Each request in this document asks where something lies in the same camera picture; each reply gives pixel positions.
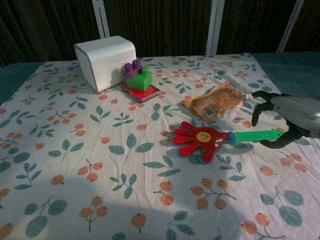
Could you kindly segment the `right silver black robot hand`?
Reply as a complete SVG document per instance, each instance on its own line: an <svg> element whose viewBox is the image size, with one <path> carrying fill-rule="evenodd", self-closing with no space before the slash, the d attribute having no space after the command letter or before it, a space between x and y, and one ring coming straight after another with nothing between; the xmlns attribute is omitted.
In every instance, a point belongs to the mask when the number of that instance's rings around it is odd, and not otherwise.
<svg viewBox="0 0 320 240"><path fill-rule="evenodd" d="M282 116L288 126L288 131L277 140L260 140L263 146L269 149L281 149L301 137L320 138L320 102L318 100L284 93L269 93L263 90L255 91L251 95L265 100L254 108L252 126L257 125L262 112L271 110Z"/></svg>

